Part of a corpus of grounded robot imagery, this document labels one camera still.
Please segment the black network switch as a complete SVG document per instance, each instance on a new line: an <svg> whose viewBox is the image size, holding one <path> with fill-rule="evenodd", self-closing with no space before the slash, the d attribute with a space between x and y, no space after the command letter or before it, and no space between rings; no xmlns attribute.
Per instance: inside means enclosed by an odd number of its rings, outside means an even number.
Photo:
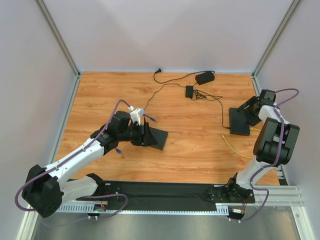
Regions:
<svg viewBox="0 0 320 240"><path fill-rule="evenodd" d="M237 108L229 108L229 133L231 135L249 136L250 126L243 112Z"/></svg>
<svg viewBox="0 0 320 240"><path fill-rule="evenodd" d="M157 140L157 144L151 145L151 147L163 151L169 133L153 127L150 128L150 131L153 137Z"/></svg>

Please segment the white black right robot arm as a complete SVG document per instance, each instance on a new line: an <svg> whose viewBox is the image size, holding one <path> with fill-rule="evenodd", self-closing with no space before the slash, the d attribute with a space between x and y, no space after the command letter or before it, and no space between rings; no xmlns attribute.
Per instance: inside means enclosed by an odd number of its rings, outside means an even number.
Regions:
<svg viewBox="0 0 320 240"><path fill-rule="evenodd" d="M299 94L296 88L277 91L263 89L237 108L246 122L254 127L263 122L253 147L250 163L230 178L226 194L231 199L247 199L256 182L272 168L286 165L293 154L300 128L289 123L280 113L280 106Z"/></svg>

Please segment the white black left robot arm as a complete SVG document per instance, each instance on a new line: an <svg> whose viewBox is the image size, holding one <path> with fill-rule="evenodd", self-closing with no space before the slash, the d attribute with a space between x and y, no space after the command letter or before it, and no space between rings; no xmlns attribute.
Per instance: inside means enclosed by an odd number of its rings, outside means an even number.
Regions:
<svg viewBox="0 0 320 240"><path fill-rule="evenodd" d="M96 174L71 181L70 178L89 163L116 149L120 142L148 147L158 143L152 135L143 108L117 111L110 120L76 150L60 160L41 167L33 166L22 187L22 198L42 218L55 213L61 204L97 193L102 181Z"/></svg>

